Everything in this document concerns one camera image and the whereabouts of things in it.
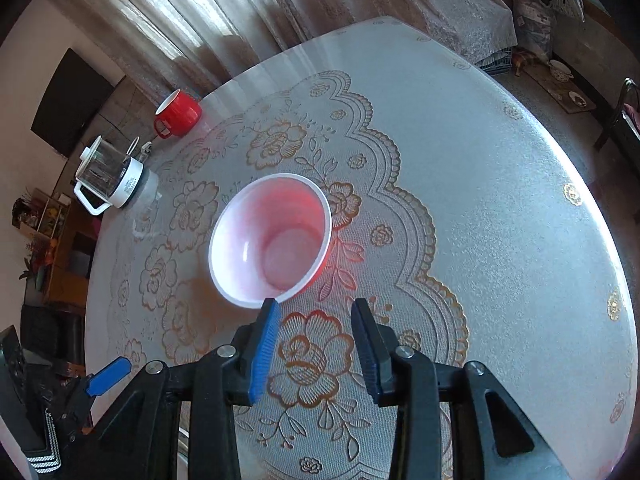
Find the red plastic bowl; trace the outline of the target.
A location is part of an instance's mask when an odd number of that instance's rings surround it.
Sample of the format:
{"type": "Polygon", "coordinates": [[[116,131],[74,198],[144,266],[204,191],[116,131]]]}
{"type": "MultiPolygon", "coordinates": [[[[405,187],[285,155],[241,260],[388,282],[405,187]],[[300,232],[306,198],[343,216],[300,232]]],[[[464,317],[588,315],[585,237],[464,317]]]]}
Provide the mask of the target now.
{"type": "Polygon", "coordinates": [[[285,302],[321,272],[331,236],[329,202],[318,185],[298,174],[270,174],[244,186],[219,215],[209,274],[237,307],[285,302]]]}

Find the wooden shelf cabinet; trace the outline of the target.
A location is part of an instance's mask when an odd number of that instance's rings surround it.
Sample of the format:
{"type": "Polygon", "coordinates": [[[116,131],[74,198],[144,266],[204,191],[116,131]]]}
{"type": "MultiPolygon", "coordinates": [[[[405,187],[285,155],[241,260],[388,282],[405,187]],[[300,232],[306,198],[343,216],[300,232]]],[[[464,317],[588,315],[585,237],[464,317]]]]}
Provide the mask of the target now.
{"type": "Polygon", "coordinates": [[[12,226],[27,238],[26,304],[84,312],[101,219],[34,188],[15,201],[12,226]]]}

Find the white glass electric kettle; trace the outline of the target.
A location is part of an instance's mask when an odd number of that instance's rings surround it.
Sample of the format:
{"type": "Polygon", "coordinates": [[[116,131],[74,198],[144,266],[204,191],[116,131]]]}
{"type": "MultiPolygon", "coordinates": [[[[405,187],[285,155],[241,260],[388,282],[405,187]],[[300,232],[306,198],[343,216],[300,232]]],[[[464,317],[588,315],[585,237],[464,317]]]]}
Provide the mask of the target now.
{"type": "Polygon", "coordinates": [[[79,155],[74,194],[93,217],[122,208],[150,180],[152,171],[134,156],[139,141],[137,136],[123,152],[97,136],[79,155]]]}

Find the lace tablecloth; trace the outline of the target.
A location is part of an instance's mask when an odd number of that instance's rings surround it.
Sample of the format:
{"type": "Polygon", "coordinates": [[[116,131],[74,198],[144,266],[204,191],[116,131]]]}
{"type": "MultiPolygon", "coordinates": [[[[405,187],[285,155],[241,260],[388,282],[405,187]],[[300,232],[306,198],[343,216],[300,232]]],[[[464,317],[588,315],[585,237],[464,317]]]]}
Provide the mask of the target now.
{"type": "Polygon", "coordinates": [[[270,58],[160,142],[154,178],[103,218],[86,360],[192,362],[254,312],[221,297],[207,252],[250,182],[287,172],[332,211],[326,265],[282,308],[262,400],[236,412],[251,479],[383,479],[395,415],[367,396],[350,332],[367,299],[432,360],[485,363],[574,479],[624,452],[637,391],[629,290],[588,186],[506,89],[392,18],[270,58]]]}

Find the red mug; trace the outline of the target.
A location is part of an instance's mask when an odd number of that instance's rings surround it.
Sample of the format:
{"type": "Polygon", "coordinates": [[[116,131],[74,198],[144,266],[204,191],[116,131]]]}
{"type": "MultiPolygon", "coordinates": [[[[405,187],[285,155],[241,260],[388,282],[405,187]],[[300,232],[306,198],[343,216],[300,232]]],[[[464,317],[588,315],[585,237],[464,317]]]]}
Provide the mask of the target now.
{"type": "Polygon", "coordinates": [[[200,103],[183,90],[175,90],[160,103],[154,115],[153,128],[161,139],[182,138],[202,117],[200,103]]]}

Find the black television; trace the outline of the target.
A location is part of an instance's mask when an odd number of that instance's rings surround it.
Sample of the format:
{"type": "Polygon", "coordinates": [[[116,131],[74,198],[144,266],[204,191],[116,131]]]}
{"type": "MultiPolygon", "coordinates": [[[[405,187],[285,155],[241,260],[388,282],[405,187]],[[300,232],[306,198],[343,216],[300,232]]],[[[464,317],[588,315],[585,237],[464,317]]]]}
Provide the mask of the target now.
{"type": "Polygon", "coordinates": [[[68,48],[43,92],[30,130],[69,158],[121,80],[111,82],[68,48]]]}

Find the dark wooden chair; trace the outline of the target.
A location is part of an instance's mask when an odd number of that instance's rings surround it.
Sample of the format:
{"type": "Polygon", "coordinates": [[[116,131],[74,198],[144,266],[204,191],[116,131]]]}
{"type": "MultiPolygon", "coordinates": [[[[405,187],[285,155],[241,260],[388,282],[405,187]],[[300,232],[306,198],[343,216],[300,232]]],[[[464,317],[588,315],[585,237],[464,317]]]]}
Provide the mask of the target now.
{"type": "Polygon", "coordinates": [[[639,85],[631,78],[624,80],[613,116],[605,124],[594,149],[600,151],[608,140],[613,140],[634,165],[639,165],[639,85]]]}

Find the beige curtain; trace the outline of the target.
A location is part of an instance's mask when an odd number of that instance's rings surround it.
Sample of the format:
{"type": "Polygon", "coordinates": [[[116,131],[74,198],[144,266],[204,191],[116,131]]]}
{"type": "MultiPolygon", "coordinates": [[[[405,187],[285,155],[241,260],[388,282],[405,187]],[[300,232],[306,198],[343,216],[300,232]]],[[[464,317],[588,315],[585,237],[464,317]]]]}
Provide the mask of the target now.
{"type": "Polygon", "coordinates": [[[513,47],[503,0],[49,0],[153,102],[362,21],[398,18],[477,63],[513,47]]]}

